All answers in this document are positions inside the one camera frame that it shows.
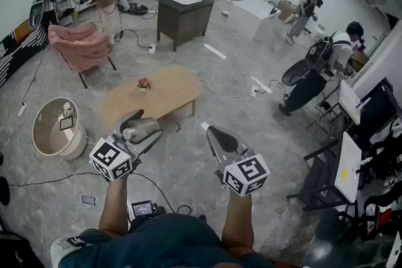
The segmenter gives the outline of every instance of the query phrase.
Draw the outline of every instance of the forearm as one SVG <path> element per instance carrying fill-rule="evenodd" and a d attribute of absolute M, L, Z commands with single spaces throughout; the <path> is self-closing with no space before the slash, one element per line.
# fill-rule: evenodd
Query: forearm
<path fill-rule="evenodd" d="M 253 247 L 252 206 L 253 202 L 250 195 L 241 198 L 231 191 L 227 206 L 226 222 L 222 233 L 222 243 L 225 247 Z"/>
<path fill-rule="evenodd" d="M 105 206 L 99 221 L 99 230 L 111 237 L 125 235 L 128 231 L 127 220 L 127 178 L 109 183 Z"/>

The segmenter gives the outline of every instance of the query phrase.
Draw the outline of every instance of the dark wooden cabinet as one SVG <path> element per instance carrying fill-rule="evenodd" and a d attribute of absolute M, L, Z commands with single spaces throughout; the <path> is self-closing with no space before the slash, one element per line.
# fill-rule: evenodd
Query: dark wooden cabinet
<path fill-rule="evenodd" d="M 199 34 L 205 36 L 213 0 L 201 0 L 183 5 L 174 0 L 159 0 L 157 38 L 163 33 L 173 40 L 173 51 L 178 45 Z"/>

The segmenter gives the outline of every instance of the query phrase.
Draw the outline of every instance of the black cap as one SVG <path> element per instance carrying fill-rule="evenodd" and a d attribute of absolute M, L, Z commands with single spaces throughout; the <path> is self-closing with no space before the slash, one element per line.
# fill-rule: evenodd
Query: black cap
<path fill-rule="evenodd" d="M 362 38 L 363 34 L 364 34 L 362 25 L 360 23 L 358 23 L 357 21 L 354 21 L 353 23 L 348 24 L 347 28 L 346 28 L 346 32 L 349 35 L 358 35 L 359 38 Z"/>
<path fill-rule="evenodd" d="M 317 0 L 317 7 L 318 7 L 318 8 L 321 8 L 321 6 L 322 6 L 323 3 L 324 3 L 324 2 L 323 2 L 322 0 Z"/>

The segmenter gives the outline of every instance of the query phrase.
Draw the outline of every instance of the gray cloth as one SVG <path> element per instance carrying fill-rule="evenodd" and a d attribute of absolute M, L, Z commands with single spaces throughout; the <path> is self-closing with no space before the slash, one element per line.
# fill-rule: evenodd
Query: gray cloth
<path fill-rule="evenodd" d="M 308 17 L 304 17 L 302 15 L 297 18 L 296 23 L 293 25 L 289 32 L 289 37 L 299 37 L 300 33 L 303 31 L 303 28 L 306 26 L 308 21 Z"/>

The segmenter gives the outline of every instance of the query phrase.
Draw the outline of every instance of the black and white pattern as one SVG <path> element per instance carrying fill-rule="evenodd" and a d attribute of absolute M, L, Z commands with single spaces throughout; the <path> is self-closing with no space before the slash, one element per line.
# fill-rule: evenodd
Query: black and white pattern
<path fill-rule="evenodd" d="M 98 162 L 95 162 L 94 160 L 92 160 L 92 162 L 94 162 L 94 166 L 95 166 L 96 170 L 98 170 L 100 173 L 102 173 L 108 179 L 111 178 L 111 176 L 109 175 L 109 172 L 103 166 L 101 166 Z"/>
<path fill-rule="evenodd" d="M 266 174 L 265 169 L 256 158 L 245 160 L 244 162 L 238 163 L 237 166 L 248 182 Z"/>
<path fill-rule="evenodd" d="M 265 177 L 265 178 L 262 178 L 261 180 L 259 180 L 259 181 L 257 181 L 257 182 L 251 183 L 251 184 L 247 187 L 247 190 L 246 190 L 246 192 L 245 192 L 244 195 L 248 195 L 249 193 L 254 192 L 254 191 L 260 189 L 260 187 L 262 187 L 262 186 L 264 185 L 265 180 L 266 180 L 266 177 Z"/>
<path fill-rule="evenodd" d="M 243 189 L 243 184 L 229 172 L 226 173 L 225 183 L 229 185 L 238 194 L 240 194 L 241 190 Z"/>
<path fill-rule="evenodd" d="M 125 162 L 123 162 L 122 164 L 120 164 L 119 166 L 116 166 L 113 170 L 113 177 L 114 179 L 118 179 L 121 176 L 125 175 L 127 172 L 130 171 L 130 160 L 127 160 Z"/>
<path fill-rule="evenodd" d="M 102 146 L 94 153 L 94 158 L 99 160 L 99 162 L 109 166 L 120 154 L 120 151 L 114 148 L 109 143 L 105 142 Z"/>
<path fill-rule="evenodd" d="M 5 37 L 1 42 L 6 53 L 0 58 L 0 87 L 27 60 L 38 53 L 46 45 L 46 41 L 47 35 L 42 26 L 39 26 L 20 44 L 15 43 L 14 31 Z"/>

